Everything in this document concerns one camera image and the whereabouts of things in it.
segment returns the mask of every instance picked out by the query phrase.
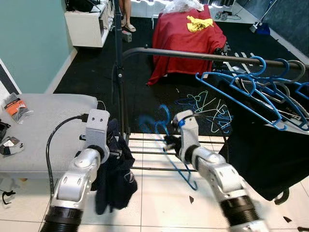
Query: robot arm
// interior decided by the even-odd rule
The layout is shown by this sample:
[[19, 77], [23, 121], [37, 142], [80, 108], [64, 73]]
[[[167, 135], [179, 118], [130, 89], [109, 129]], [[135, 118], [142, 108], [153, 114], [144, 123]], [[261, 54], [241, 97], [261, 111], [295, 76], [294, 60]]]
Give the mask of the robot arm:
[[77, 231], [97, 170], [109, 157], [106, 146], [107, 111], [93, 109], [86, 124], [86, 146], [58, 181], [41, 232]]
[[230, 232], [267, 232], [248, 196], [242, 178], [236, 169], [198, 142], [198, 124], [191, 110], [178, 113], [173, 125], [181, 132], [181, 148], [178, 157], [191, 163], [210, 184], [218, 203], [227, 218]]

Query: yellow cloth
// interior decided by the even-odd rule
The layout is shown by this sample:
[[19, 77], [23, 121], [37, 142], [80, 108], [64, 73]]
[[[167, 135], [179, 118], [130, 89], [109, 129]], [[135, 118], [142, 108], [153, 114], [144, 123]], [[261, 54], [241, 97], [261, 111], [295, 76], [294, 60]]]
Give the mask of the yellow cloth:
[[193, 18], [192, 16], [187, 16], [187, 19], [191, 21], [191, 23], [187, 23], [188, 30], [190, 32], [197, 32], [209, 26], [213, 27], [213, 20], [211, 18], [199, 19], [199, 18]]

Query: gray ironing board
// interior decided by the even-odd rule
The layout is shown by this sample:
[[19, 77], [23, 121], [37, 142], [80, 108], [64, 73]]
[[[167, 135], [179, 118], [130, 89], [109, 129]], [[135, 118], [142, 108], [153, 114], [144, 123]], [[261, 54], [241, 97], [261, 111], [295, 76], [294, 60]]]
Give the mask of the gray ironing board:
[[[77, 94], [21, 94], [33, 114], [23, 124], [16, 124], [7, 112], [0, 118], [11, 127], [6, 136], [14, 136], [24, 143], [25, 150], [4, 157], [0, 154], [0, 174], [12, 178], [48, 178], [45, 149], [53, 129], [63, 120], [97, 108], [97, 99]], [[60, 178], [77, 151], [84, 148], [79, 136], [85, 134], [85, 123], [75, 119], [64, 124], [50, 144], [50, 161], [55, 178]]]

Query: red cloth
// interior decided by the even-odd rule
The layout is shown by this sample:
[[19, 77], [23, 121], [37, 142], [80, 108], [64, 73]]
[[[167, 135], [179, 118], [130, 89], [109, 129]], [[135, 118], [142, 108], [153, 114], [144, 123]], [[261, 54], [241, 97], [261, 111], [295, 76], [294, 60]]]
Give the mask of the red cloth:
[[[191, 21], [187, 19], [188, 15], [200, 19], [211, 18], [207, 5], [204, 5], [202, 12], [192, 9], [184, 13], [159, 15], [153, 35], [153, 48], [212, 54], [216, 48], [224, 47], [226, 37], [215, 22], [214, 27], [189, 32], [187, 23]], [[212, 61], [154, 56], [154, 65], [149, 85], [155, 84], [167, 73], [195, 74], [211, 71]]]

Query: white plastic bag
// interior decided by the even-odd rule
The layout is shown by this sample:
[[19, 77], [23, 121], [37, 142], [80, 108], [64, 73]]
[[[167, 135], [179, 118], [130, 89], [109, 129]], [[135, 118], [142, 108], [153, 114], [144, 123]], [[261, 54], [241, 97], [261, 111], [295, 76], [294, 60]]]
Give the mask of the white plastic bag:
[[161, 13], [188, 12], [191, 9], [204, 11], [204, 5], [199, 3], [198, 0], [173, 0], [166, 4]]

